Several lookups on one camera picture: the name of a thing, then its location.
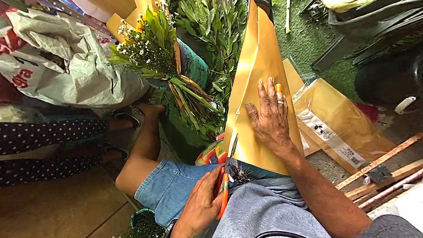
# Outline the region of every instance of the wristwatch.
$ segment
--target wristwatch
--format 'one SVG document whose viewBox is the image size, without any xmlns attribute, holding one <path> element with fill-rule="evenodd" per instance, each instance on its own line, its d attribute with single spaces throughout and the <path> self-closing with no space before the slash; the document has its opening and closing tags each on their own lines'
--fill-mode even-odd
<svg viewBox="0 0 423 238">
<path fill-rule="evenodd" d="M 178 219 L 175 219 L 170 222 L 169 226 L 165 230 L 165 234 L 163 235 L 163 238 L 170 238 L 170 235 L 172 234 L 172 230 L 175 227 L 175 223 L 178 221 Z"/>
</svg>

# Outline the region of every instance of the hand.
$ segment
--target hand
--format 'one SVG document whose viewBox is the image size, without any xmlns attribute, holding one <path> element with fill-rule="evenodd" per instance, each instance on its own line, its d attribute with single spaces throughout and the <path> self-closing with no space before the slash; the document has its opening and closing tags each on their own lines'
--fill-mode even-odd
<svg viewBox="0 0 423 238">
<path fill-rule="evenodd" d="M 258 83 L 260 114 L 252 103 L 247 103 L 245 107 L 257 138 L 278 157 L 285 160 L 293 151 L 298 153 L 289 138 L 288 104 L 282 92 L 276 92 L 271 77 L 267 81 L 267 91 L 268 93 L 264 90 L 263 81 L 260 81 Z M 284 104 L 278 104 L 278 101 L 283 101 Z"/>
<path fill-rule="evenodd" d="M 223 193 L 213 200 L 213 188 L 224 164 L 207 172 L 194 186 L 171 238 L 193 238 L 203 234 L 217 218 L 222 206 Z"/>
</svg>

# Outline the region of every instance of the green container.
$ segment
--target green container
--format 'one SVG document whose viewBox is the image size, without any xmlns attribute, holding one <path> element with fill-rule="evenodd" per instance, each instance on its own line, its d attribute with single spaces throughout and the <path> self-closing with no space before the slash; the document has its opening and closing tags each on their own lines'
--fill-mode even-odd
<svg viewBox="0 0 423 238">
<path fill-rule="evenodd" d="M 181 75 L 187 76 L 202 89 L 205 89 L 210 74 L 209 67 L 189 46 L 179 38 L 177 40 L 179 52 L 181 53 Z M 151 86 L 157 89 L 163 91 L 170 90 L 169 83 L 166 80 L 158 78 L 146 78 L 146 80 Z"/>
</svg>

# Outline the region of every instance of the black polka dot fabric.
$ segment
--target black polka dot fabric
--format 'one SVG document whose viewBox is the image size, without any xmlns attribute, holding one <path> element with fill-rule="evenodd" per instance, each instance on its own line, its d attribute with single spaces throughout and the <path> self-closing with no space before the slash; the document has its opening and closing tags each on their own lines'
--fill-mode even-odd
<svg viewBox="0 0 423 238">
<path fill-rule="evenodd" d="M 46 123 L 0 122 L 0 155 L 17 154 L 43 146 L 90 138 L 107 132 L 103 120 L 69 120 Z"/>
<path fill-rule="evenodd" d="M 19 183 L 63 178 L 101 163 L 101 156 L 0 161 L 0 188 Z"/>
</svg>

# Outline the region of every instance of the wooden floor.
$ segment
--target wooden floor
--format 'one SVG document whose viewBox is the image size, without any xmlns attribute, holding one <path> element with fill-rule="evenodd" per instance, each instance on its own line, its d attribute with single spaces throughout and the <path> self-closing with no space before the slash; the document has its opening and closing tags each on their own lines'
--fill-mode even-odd
<svg viewBox="0 0 423 238">
<path fill-rule="evenodd" d="M 2 238 L 111 238 L 136 211 L 102 167 L 0 189 Z"/>
</svg>

